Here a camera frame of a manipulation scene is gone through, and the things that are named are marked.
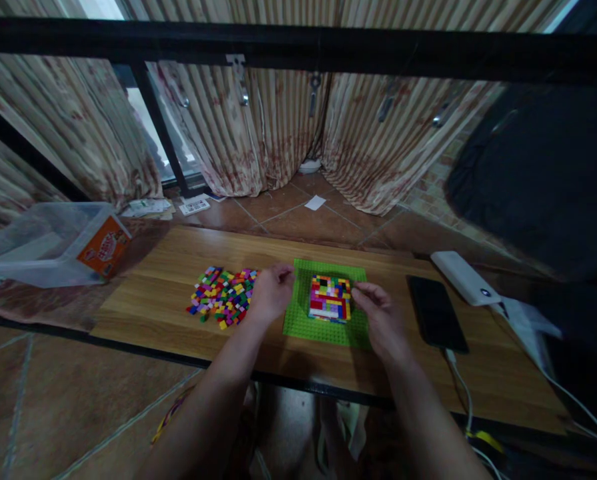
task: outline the floral curtain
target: floral curtain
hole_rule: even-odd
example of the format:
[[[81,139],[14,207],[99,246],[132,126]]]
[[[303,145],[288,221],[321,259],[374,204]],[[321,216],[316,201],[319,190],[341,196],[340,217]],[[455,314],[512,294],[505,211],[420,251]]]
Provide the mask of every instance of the floral curtain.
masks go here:
[[[333,25],[333,3],[308,8],[220,1],[127,0],[133,20],[211,23]],[[287,184],[322,134],[326,89],[320,88],[310,117],[311,73],[246,69],[249,107],[239,104],[230,67],[152,64],[162,97],[176,117],[209,186],[221,195],[257,195]],[[322,85],[329,81],[322,76]],[[184,108],[185,100],[189,107]]]
[[[76,2],[59,0],[0,0],[0,15],[85,16]],[[121,209],[162,196],[154,159],[108,61],[0,54],[0,115],[92,200]],[[8,193],[0,192],[0,204],[29,206],[17,197],[5,201]],[[5,205],[0,224],[10,214]]]
[[[563,0],[370,0],[300,2],[126,0],[130,19],[384,29],[531,32]],[[324,75],[309,117],[311,72],[246,69],[249,107],[238,104],[228,67],[161,62],[152,66],[209,185],[223,195],[257,195],[285,185],[306,157],[322,160],[326,179],[352,205],[389,211],[460,132],[493,83],[467,82],[460,106],[441,129],[432,119],[451,80]],[[394,104],[383,123],[388,89]],[[189,108],[183,108],[189,99]]]
[[[0,141],[0,229],[36,202],[67,199]]]

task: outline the plastic storage box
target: plastic storage box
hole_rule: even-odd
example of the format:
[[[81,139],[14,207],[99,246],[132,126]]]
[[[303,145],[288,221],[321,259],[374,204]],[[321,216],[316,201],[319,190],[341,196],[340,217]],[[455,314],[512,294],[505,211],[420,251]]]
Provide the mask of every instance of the plastic storage box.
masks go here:
[[[40,288],[105,283],[130,240],[109,203],[38,203],[0,231],[0,275]]]

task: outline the wooden table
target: wooden table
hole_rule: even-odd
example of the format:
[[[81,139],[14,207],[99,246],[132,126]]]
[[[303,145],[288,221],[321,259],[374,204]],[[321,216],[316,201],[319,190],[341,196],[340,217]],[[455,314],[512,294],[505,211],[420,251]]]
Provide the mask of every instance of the wooden table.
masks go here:
[[[567,416],[543,376],[521,350],[503,318],[463,301],[428,261],[366,253],[253,235],[174,227],[97,313],[96,337],[212,360],[235,328],[200,323],[185,311],[193,285],[210,265],[230,271],[263,269],[294,258],[363,267],[368,281],[383,285],[404,308],[412,349],[444,405],[464,413],[454,378],[439,349],[423,342],[414,316],[407,275],[446,284],[470,346],[458,369],[472,393],[474,415],[564,434]],[[353,392],[390,397],[383,367],[372,351],[283,335],[283,321],[269,328],[255,370],[310,380]]]

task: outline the green lego brick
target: green lego brick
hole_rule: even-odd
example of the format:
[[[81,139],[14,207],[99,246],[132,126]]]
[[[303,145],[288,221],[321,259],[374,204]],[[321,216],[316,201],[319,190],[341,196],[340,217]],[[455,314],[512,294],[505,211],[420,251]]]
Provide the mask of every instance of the green lego brick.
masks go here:
[[[367,315],[356,307],[352,301],[352,319],[345,325],[309,317],[310,287],[314,275],[346,278],[352,281],[367,281],[364,268],[346,267],[333,263],[322,263],[302,259],[294,259],[296,281],[293,295],[285,312],[283,333],[292,337],[333,343],[346,347],[371,350],[367,332]]]

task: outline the smartphone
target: smartphone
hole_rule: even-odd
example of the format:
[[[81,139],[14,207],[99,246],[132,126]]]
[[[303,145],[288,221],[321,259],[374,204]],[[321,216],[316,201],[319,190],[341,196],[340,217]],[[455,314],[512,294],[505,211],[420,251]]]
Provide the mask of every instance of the smartphone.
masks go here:
[[[456,312],[445,285],[422,277],[408,276],[418,327],[423,340],[432,347],[469,353]]]

